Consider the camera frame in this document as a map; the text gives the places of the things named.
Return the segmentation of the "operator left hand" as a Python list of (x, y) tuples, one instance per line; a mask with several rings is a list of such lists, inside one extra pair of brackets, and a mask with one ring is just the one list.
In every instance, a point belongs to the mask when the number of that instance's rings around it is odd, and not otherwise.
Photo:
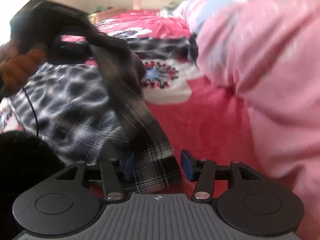
[(34, 48), (26, 54), (18, 51), (18, 42), (10, 40), (1, 45), (1, 80), (4, 83), (4, 95), (18, 93), (33, 76), (40, 65), (46, 62), (46, 53), (42, 48)]

